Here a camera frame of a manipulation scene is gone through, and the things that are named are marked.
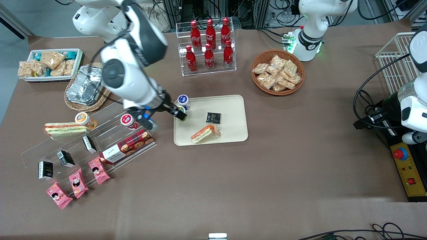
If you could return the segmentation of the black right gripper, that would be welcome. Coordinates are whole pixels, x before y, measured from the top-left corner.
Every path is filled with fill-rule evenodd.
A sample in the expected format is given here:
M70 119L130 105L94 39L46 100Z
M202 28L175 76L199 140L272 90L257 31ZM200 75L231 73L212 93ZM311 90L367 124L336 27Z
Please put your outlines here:
M187 119L185 109L180 106L174 105L174 103L171 102L171 96L168 92L162 92L161 96L162 103L157 108L154 108L151 111L152 114L154 114L155 112L166 111L175 118L179 119L180 121L185 121Z

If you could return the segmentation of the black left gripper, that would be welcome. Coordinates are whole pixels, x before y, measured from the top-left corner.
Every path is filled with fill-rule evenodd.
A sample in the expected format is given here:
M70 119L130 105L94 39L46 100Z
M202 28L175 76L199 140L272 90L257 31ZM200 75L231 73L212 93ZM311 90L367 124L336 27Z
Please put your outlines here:
M398 94L392 94L376 104L370 104L368 106L368 127L403 129L400 106Z

